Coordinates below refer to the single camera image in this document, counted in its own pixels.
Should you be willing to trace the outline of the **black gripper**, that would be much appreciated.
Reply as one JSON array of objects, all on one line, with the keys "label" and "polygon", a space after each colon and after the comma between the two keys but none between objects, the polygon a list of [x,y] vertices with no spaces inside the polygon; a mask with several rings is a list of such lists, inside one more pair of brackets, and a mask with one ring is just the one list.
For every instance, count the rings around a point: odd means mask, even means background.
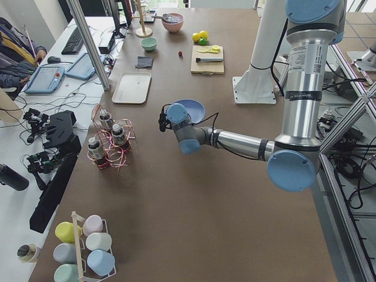
[{"label": "black gripper", "polygon": [[170,106],[170,103],[165,104],[165,105],[162,106],[161,113],[159,115],[159,120],[158,120],[159,130],[161,132],[165,132],[167,129],[172,130],[171,122],[166,117],[167,116],[167,114],[165,112],[165,107],[166,106]]}]

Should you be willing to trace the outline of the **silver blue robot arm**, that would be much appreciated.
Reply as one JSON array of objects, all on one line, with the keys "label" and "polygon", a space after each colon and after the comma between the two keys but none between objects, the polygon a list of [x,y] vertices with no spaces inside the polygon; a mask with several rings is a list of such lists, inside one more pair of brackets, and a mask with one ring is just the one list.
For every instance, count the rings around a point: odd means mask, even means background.
[{"label": "silver blue robot arm", "polygon": [[190,154],[202,145],[225,149],[246,159],[267,162],[270,180],[299,192],[312,185],[319,170],[316,138],[328,47],[344,33],[345,1],[267,1],[249,69],[233,79],[237,103],[274,103],[272,70],[283,39],[291,45],[281,133],[274,139],[202,126],[204,107],[179,100],[162,107],[159,129],[174,132],[180,150]]}]

